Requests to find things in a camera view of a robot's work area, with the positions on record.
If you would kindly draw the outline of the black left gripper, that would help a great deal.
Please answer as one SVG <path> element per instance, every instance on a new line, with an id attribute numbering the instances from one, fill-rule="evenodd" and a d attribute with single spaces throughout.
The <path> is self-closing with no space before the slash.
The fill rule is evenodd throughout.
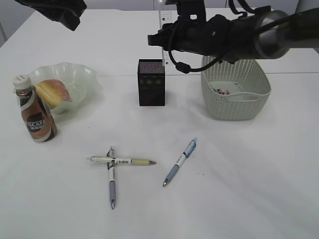
<path id="1" fill-rule="evenodd" d="M 80 17 L 87 8 L 83 0 L 16 0 L 41 13 L 51 21 L 60 22 L 71 31 L 80 24 Z"/>

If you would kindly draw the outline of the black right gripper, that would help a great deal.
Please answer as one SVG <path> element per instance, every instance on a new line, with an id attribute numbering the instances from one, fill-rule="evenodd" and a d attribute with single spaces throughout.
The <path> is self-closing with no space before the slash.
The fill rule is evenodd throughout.
<path id="1" fill-rule="evenodd" d="M 176 21 L 166 23 L 154 35 L 148 35 L 148 46 L 159 46 L 164 51 L 168 51 L 171 41 L 171 50 L 188 52 L 186 44 L 186 32 L 189 28 L 189 21 Z"/>

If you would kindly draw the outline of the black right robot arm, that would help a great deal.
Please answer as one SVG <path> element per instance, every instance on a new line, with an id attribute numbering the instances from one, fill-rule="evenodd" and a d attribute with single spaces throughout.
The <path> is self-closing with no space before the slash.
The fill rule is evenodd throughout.
<path id="1" fill-rule="evenodd" d="M 217 57 L 230 63 L 242 59 L 278 59 L 292 48 L 319 46 L 319 10 L 287 15 L 274 10 L 228 20 L 217 14 L 208 21 L 169 23 L 148 36 L 150 46 Z"/>

